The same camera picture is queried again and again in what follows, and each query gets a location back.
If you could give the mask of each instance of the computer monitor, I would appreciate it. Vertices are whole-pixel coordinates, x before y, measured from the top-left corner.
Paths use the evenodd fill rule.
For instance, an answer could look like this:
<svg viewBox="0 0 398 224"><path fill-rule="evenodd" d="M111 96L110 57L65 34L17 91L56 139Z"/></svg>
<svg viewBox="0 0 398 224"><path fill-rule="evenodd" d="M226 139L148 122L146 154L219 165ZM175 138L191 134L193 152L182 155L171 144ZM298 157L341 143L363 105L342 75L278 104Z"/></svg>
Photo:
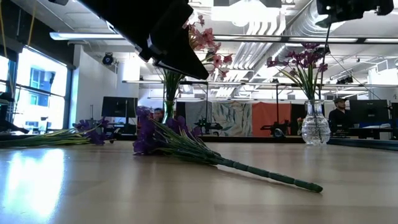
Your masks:
<svg viewBox="0 0 398 224"><path fill-rule="evenodd" d="M137 102L137 98L104 96L102 116L135 118Z"/></svg>
<svg viewBox="0 0 398 224"><path fill-rule="evenodd" d="M388 122L387 100L350 100L352 121L359 123Z"/></svg>

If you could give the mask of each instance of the table surface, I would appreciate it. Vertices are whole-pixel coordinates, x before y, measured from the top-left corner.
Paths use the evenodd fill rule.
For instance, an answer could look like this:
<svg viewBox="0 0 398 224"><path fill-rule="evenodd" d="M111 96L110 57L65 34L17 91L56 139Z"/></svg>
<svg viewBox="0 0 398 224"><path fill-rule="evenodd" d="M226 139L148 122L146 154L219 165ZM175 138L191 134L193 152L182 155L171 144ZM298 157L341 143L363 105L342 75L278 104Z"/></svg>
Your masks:
<svg viewBox="0 0 398 224"><path fill-rule="evenodd" d="M131 142L0 150L0 223L398 223L398 152L208 146L316 182L312 193L227 167L133 156Z"/></svg>

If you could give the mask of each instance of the flower stem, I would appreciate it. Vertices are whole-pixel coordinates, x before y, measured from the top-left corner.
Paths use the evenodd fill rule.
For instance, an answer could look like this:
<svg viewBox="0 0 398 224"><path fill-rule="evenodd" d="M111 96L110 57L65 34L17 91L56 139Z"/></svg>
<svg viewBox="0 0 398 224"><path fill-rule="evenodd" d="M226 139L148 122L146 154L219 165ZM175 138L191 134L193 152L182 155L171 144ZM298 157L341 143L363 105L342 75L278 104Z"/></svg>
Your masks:
<svg viewBox="0 0 398 224"><path fill-rule="evenodd" d="M303 180L297 180L293 177L288 177L286 175L282 175L282 174L277 174L277 173L273 173L273 172L269 172L263 169L259 169L259 168L255 168L252 166L247 166L244 165L242 163L239 162L235 162L229 159L225 159L222 158L220 159L220 161L218 161L219 165L223 165L223 166L227 166L230 168L235 168L237 170L241 170L241 171L245 171L245 172L249 172L251 174L256 174L259 175L261 177L267 177L270 178L272 180L276 180L279 182L283 182L285 184L293 184L296 185L297 187L301 187L307 190L311 190L313 192L317 192L320 193L323 190L323 187L314 184L314 183L309 183Z"/></svg>

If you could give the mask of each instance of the man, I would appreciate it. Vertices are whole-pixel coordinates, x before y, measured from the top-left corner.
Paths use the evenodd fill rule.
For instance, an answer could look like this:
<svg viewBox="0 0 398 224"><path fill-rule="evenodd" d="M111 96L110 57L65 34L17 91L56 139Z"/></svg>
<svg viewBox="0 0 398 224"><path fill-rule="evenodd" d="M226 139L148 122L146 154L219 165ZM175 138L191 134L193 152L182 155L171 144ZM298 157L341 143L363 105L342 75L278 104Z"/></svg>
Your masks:
<svg viewBox="0 0 398 224"><path fill-rule="evenodd" d="M336 109L329 113L329 123L332 132L341 131L352 127L351 112L346 110L346 100L337 98L334 100Z"/></svg>
<svg viewBox="0 0 398 224"><path fill-rule="evenodd" d="M162 122L163 121L163 109L162 108L156 108L154 110L154 120L157 122Z"/></svg>

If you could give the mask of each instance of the glass vase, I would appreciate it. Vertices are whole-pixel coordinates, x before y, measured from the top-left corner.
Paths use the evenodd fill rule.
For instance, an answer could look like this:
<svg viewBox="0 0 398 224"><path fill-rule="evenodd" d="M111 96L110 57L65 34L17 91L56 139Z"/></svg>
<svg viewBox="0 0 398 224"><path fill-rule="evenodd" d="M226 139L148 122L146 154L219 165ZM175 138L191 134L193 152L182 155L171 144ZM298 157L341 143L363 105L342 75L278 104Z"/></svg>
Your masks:
<svg viewBox="0 0 398 224"><path fill-rule="evenodd" d="M329 123L322 113L323 100L305 102L307 116L301 129L303 140L308 145L320 146L330 139Z"/></svg>
<svg viewBox="0 0 398 224"><path fill-rule="evenodd" d="M166 100L164 101L164 116L162 123L165 124L169 118L173 117L174 117L174 100L173 101Z"/></svg>

